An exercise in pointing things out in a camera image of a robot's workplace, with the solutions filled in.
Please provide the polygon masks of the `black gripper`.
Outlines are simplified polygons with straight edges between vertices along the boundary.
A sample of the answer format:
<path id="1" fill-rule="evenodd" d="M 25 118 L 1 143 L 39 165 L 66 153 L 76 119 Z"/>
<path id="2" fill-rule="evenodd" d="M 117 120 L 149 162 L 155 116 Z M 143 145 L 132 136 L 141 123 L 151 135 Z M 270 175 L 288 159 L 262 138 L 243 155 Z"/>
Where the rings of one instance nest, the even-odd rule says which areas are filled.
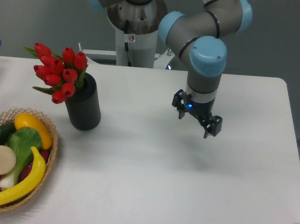
<path id="1" fill-rule="evenodd" d="M 214 99 L 207 103 L 198 103 L 192 100 L 192 96 L 184 90 L 179 89 L 173 97 L 172 106 L 177 109 L 178 118 L 182 119 L 186 113 L 195 117 L 204 128 L 203 138 L 217 136 L 222 129 L 223 119 L 218 115 L 212 114 Z"/>

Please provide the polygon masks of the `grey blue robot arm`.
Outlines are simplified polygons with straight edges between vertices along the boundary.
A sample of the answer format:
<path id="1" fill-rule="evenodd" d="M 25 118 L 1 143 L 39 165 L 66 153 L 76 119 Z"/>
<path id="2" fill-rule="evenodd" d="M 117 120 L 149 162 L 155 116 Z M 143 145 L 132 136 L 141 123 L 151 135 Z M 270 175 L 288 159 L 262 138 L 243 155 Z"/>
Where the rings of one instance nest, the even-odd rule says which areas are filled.
<path id="1" fill-rule="evenodd" d="M 87 0 L 106 9 L 115 29 L 116 63 L 128 67 L 155 66 L 158 39 L 188 70 L 185 90 L 175 93 L 179 118 L 195 117 L 205 135 L 216 136 L 222 118 L 212 113 L 227 48 L 222 38 L 246 29 L 253 18 L 247 0 L 203 0 L 204 10 L 191 17 L 169 12 L 163 0 Z"/>

